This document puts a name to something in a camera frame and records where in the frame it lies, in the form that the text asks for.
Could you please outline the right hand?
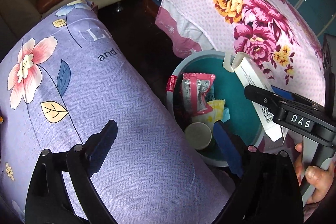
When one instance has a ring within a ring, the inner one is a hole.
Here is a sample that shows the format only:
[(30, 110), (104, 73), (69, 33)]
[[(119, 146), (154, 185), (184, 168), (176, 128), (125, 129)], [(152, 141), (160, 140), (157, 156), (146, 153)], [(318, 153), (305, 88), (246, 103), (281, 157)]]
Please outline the right hand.
[[(295, 173), (297, 175), (299, 183), (301, 183), (301, 173), (303, 169), (302, 164), (302, 150), (303, 144), (298, 143), (295, 146), (295, 150), (300, 152), (300, 155), (296, 159), (294, 163)], [(320, 169), (317, 166), (308, 166), (305, 171), (305, 178), (307, 182), (315, 187), (313, 194), (307, 200), (307, 204), (318, 203), (322, 201), (327, 192), (330, 190), (331, 185), (333, 184), (335, 174), (335, 159), (333, 159), (330, 163), (328, 170)]]

